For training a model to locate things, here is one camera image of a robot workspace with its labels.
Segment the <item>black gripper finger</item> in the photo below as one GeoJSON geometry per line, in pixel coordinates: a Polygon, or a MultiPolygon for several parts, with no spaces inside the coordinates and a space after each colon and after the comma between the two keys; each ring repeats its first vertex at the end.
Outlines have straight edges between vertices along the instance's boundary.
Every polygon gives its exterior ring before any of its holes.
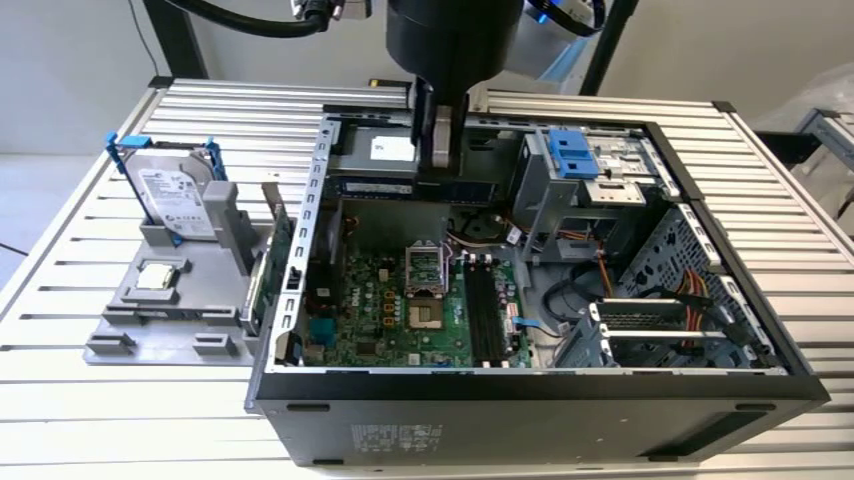
{"type": "Polygon", "coordinates": [[[416,198],[431,198],[436,188],[435,180],[442,169],[442,153],[438,132],[439,104],[438,96],[427,81],[418,77],[411,93],[412,131],[411,140],[416,148],[418,173],[414,179],[414,195],[416,198]]]}
{"type": "Polygon", "coordinates": [[[456,181],[462,172],[462,140],[470,95],[463,93],[451,105],[436,107],[436,170],[440,197],[456,196],[456,181]]]}

